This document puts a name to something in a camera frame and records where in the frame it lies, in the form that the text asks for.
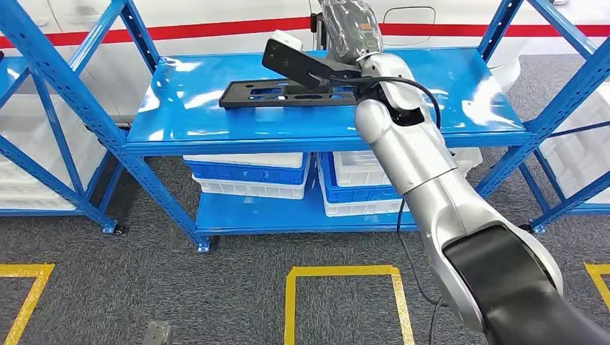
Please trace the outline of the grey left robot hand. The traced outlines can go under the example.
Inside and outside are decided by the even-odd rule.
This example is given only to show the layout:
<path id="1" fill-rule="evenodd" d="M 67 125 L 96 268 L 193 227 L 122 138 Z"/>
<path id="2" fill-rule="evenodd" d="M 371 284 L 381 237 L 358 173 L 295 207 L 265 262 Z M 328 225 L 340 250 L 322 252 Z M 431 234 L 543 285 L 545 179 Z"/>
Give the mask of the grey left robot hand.
<path id="1" fill-rule="evenodd" d="M 166 321 L 150 321 L 143 345 L 173 345 L 173 328 Z"/>

